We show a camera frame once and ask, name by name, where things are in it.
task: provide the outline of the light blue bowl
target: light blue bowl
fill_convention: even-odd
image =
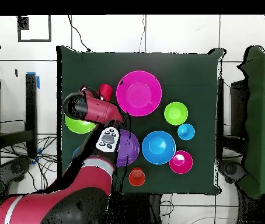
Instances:
[[[177,130],[178,136],[182,140],[191,140],[195,136],[195,129],[190,124],[182,124]]]
[[[79,150],[79,148],[80,148],[80,146],[75,149],[74,153],[72,154],[72,158],[76,155],[76,153]]]
[[[165,131],[149,133],[143,140],[142,153],[152,164],[162,165],[169,162],[176,151],[175,141]]]

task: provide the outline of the plastic bowl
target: plastic bowl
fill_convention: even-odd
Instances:
[[[166,106],[163,115],[169,124],[180,125],[186,121],[188,111],[181,102],[172,102]]]
[[[120,130],[120,141],[118,147],[117,167],[129,165],[135,161],[140,152],[140,145],[137,137],[129,131]]]
[[[195,129],[190,124],[182,124],[178,127],[177,133],[182,140],[191,140],[195,136]]]
[[[131,116],[151,114],[162,98],[161,84],[146,71],[132,71],[117,86],[116,97],[120,108]]]
[[[165,131],[148,134],[142,143],[144,158],[152,164],[162,165],[171,160],[176,149],[175,141]]]
[[[77,134],[85,134],[94,129],[96,124],[83,120],[73,120],[64,114],[64,120],[68,129]]]
[[[174,173],[184,174],[191,170],[191,167],[193,166],[193,158],[186,151],[179,150],[175,152],[169,165]]]

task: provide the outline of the green bowl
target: green bowl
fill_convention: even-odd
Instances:
[[[169,124],[181,125],[186,121],[188,111],[181,102],[172,102],[166,106],[163,115]]]
[[[85,134],[94,129],[95,125],[92,122],[87,122],[83,120],[73,120],[64,114],[65,123],[72,132],[77,134]]]

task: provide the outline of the white floor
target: white floor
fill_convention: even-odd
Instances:
[[[29,30],[22,31],[27,39],[48,37],[48,18],[29,16]],[[176,52],[208,53],[213,48],[227,50],[222,64],[222,76],[230,85],[244,79],[237,69],[243,61],[245,49],[260,45],[265,49],[265,15],[147,15],[146,38],[143,15],[71,16],[83,43],[94,52]],[[18,42],[16,16],[0,16],[0,80],[1,121],[25,120],[25,73],[35,72],[40,77],[37,89],[39,138],[56,137],[57,125],[57,54],[55,46],[69,46],[77,51],[86,51],[76,30],[71,29],[67,16],[51,16],[51,42]],[[231,99],[229,88],[224,87],[224,123],[231,123]],[[23,130],[22,122],[3,123],[2,132]],[[225,126],[226,134],[230,133]],[[56,155],[56,142],[46,150]],[[225,155],[233,155],[225,150]],[[7,161],[1,158],[0,163]],[[30,171],[35,187],[41,188],[40,171],[32,165]],[[56,177],[48,172],[48,182]],[[218,185],[222,193],[217,196],[173,194],[172,206],[164,202],[161,206],[163,224],[235,224],[238,213],[238,199],[234,185],[229,185],[219,175]],[[35,191],[29,175],[15,183],[11,193]],[[169,200],[164,195],[162,200]]]

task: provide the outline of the pink bowl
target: pink bowl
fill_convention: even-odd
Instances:
[[[190,171],[193,166],[193,159],[186,151],[176,151],[174,157],[169,162],[170,168],[174,173],[183,174]]]
[[[156,77],[146,71],[132,71],[121,79],[116,98],[124,112],[131,116],[151,114],[162,98],[162,88]]]

